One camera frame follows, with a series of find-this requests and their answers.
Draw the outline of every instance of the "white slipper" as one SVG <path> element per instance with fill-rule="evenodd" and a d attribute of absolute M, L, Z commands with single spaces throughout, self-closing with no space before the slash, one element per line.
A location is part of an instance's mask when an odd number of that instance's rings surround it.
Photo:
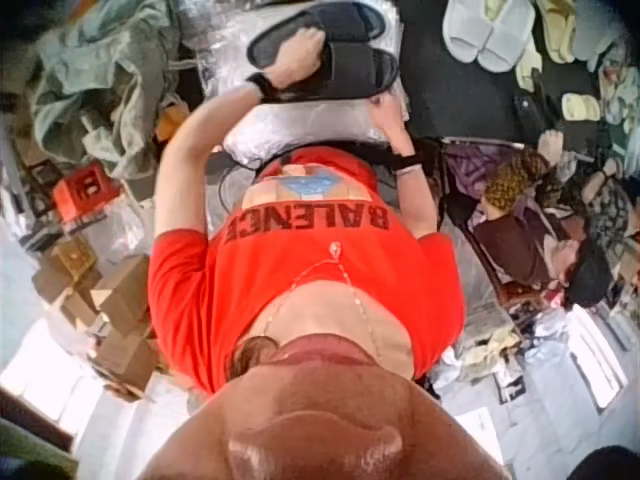
<path fill-rule="evenodd" d="M 573 54 L 587 61 L 605 51 L 624 31 L 620 17 L 602 0 L 576 0 Z"/>
<path fill-rule="evenodd" d="M 478 63 L 493 73 L 511 70 L 529 43 L 535 18 L 529 0 L 507 0 L 489 40 L 478 54 Z"/>
<path fill-rule="evenodd" d="M 591 95 L 565 93 L 562 96 L 562 114 L 570 122 L 597 122 L 601 117 L 600 104 Z"/>
<path fill-rule="evenodd" d="M 487 42 L 493 25 L 484 13 L 484 2 L 449 0 L 442 23 L 442 37 L 449 53 L 462 63 L 471 63 Z"/>
<path fill-rule="evenodd" d="M 527 47 L 524 49 L 524 54 L 516 65 L 516 79 L 518 80 L 520 88 L 531 93 L 535 91 L 532 78 L 534 70 L 542 72 L 542 56 L 536 50 L 535 41 L 533 37 L 530 36 L 529 43 L 527 43 Z"/>

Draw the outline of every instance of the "hand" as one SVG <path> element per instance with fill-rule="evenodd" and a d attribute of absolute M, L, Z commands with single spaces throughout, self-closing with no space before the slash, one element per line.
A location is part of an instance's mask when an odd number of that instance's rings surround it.
<path fill-rule="evenodd" d="M 402 105 L 395 95 L 385 92 L 369 99 L 369 116 L 373 125 L 382 130 L 390 143 L 405 134 Z"/>
<path fill-rule="evenodd" d="M 613 158 L 608 158 L 602 167 L 602 171 L 607 177 L 612 177 L 618 173 L 618 162 Z"/>
<path fill-rule="evenodd" d="M 538 140 L 538 153 L 542 155 L 550 167 L 555 167 L 562 160 L 564 134 L 556 130 L 547 130 Z"/>
<path fill-rule="evenodd" d="M 278 90 L 310 77 L 320 67 L 320 52 L 324 32 L 316 28 L 301 28 L 278 50 L 276 61 L 264 73 Z"/>

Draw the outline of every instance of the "window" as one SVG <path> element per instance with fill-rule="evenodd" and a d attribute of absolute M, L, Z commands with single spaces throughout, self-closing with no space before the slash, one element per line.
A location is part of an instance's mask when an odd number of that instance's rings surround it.
<path fill-rule="evenodd" d="M 44 318 L 25 335 L 0 384 L 72 435 L 86 425 L 102 393 L 91 369 L 51 338 Z"/>
<path fill-rule="evenodd" d="M 591 315 L 576 305 L 569 316 L 569 350 L 602 411 L 627 385 L 627 377 Z"/>

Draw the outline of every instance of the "mouth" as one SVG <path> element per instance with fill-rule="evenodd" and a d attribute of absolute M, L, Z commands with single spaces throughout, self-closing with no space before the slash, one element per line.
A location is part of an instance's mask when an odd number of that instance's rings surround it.
<path fill-rule="evenodd" d="M 330 333 L 298 337 L 283 345 L 266 365 L 301 365 L 316 362 L 333 365 L 376 365 L 375 359 L 357 343 Z"/>

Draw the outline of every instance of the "wristband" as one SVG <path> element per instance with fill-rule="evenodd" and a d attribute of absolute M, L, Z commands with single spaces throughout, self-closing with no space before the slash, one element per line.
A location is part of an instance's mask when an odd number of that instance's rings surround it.
<path fill-rule="evenodd" d="M 262 101 L 274 99 L 278 92 L 276 87 L 273 86 L 271 81 L 262 72 L 252 73 L 247 77 L 246 81 L 258 87 L 258 90 L 260 90 L 262 94 Z"/>
<path fill-rule="evenodd" d="M 422 167 L 422 158 L 420 155 L 414 154 L 410 157 L 394 155 L 394 157 L 393 165 L 391 165 L 393 173 L 398 173 L 400 170 L 404 170 L 408 167 Z"/>
<path fill-rule="evenodd" d="M 396 170 L 394 173 L 396 174 L 396 177 L 401 177 L 403 175 L 406 175 L 407 173 L 413 172 L 414 170 L 422 170 L 422 165 L 416 163 L 415 165 L 409 165 L 408 167 Z"/>

